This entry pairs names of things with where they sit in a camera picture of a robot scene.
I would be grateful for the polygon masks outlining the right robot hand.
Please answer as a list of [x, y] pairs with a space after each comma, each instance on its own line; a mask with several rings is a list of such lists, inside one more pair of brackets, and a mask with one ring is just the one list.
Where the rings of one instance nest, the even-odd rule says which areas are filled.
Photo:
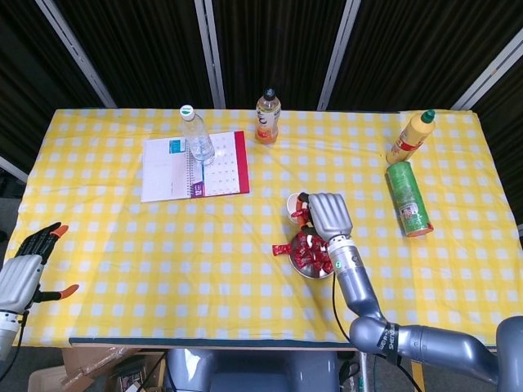
[[327, 243], [340, 236], [351, 237], [353, 224], [340, 194], [302, 192], [297, 196], [297, 208], [303, 203], [307, 204], [308, 221], [300, 224], [302, 232], [317, 235]]

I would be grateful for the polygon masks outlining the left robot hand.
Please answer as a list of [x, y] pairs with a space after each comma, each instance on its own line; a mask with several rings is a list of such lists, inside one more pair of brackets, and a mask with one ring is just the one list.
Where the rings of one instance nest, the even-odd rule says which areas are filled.
[[69, 226], [56, 222], [31, 234], [20, 245], [15, 256], [1, 270], [1, 311], [23, 314], [33, 303], [60, 301], [78, 289], [73, 284], [58, 292], [40, 289], [40, 279], [56, 242]]

